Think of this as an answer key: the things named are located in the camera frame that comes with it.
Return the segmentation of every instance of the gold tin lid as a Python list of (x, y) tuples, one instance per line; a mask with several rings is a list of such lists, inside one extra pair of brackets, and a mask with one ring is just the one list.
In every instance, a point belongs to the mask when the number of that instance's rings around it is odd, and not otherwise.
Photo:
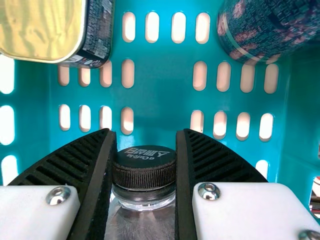
[(19, 60), (59, 63), (80, 48), (86, 0), (1, 0), (0, 53)]

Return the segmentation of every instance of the bottle cap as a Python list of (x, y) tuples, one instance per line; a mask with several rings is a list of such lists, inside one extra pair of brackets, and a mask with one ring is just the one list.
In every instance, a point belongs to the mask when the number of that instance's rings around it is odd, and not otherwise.
[(176, 152), (168, 147), (143, 145), (117, 153), (112, 166), (113, 183), (130, 191), (153, 191), (176, 179)]

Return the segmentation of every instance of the metal screw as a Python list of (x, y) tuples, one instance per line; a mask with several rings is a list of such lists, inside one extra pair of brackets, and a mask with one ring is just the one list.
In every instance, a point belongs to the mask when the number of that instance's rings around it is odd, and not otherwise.
[(220, 197), (219, 188), (210, 182), (204, 182), (198, 187), (199, 195), (206, 200), (214, 201)]
[(299, 234), (299, 240), (320, 240), (320, 233), (312, 230), (304, 230)]
[(58, 205), (65, 202), (71, 195), (70, 188), (58, 186), (52, 189), (46, 196), (46, 203), (49, 205)]

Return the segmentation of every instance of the tin can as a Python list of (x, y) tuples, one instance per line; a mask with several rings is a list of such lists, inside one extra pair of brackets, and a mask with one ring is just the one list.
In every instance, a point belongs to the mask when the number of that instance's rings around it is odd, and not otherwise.
[(274, 63), (319, 31), (319, 0), (225, 0), (217, 19), (224, 50), (250, 65)]
[(0, 52), (18, 59), (98, 68), (109, 58), (114, 0), (2, 0)]

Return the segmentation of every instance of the teal plastic basket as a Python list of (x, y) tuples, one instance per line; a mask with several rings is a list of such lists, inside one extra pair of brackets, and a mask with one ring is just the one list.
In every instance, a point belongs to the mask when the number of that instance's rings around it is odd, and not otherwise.
[[(10, 94), (0, 93), (0, 105), (14, 110), (14, 140), (0, 145), (0, 160), (14, 156), (18, 172), (23, 172), (53, 150), (98, 130), (102, 106), (112, 111), (112, 130), (117, 133), (120, 150), (145, 144), (174, 149), (176, 131), (190, 128), (194, 110), (203, 113), (203, 133), (213, 137), (215, 114), (224, 111), (226, 133), (220, 141), (253, 166), (260, 160), (267, 161), (267, 179), (290, 187), (309, 208), (313, 179), (320, 175), (320, 61), (316, 59), (317, 54), (314, 49), (305, 50), (276, 63), (278, 80), (272, 94), (264, 89), (267, 66), (255, 66), (253, 89), (243, 92), (243, 65), (227, 56), (216, 34), (221, 4), (222, 0), (175, 0), (170, 4), (160, 0), (116, 2), (109, 87), (100, 84), (99, 69), (90, 70), (90, 84), (83, 87), (79, 84), (79, 70), (71, 68), (69, 84), (61, 86), (57, 65), (15, 61), (14, 89)], [(152, 11), (159, 15), (159, 37), (155, 43), (145, 38), (146, 16)], [(126, 12), (135, 15), (132, 42), (125, 42), (122, 37)], [(186, 16), (185, 39), (180, 44), (174, 43), (171, 37), (172, 17), (177, 12)], [(205, 44), (195, 38), (200, 13), (210, 16), (209, 39)], [(134, 62), (131, 88), (122, 85), (122, 63), (126, 59)], [(193, 87), (194, 65), (198, 61), (207, 66), (206, 86), (201, 91)], [(222, 62), (228, 62), (231, 67), (230, 85), (224, 92), (217, 89), (218, 66)], [(62, 104), (70, 109), (69, 130), (60, 127)], [(88, 132), (79, 127), (82, 105), (90, 108)], [(133, 110), (133, 132), (129, 135), (123, 134), (121, 128), (125, 107)], [(237, 119), (243, 112), (250, 116), (245, 140), (236, 136)], [(263, 141), (260, 125), (266, 113), (273, 116), (272, 135)]]

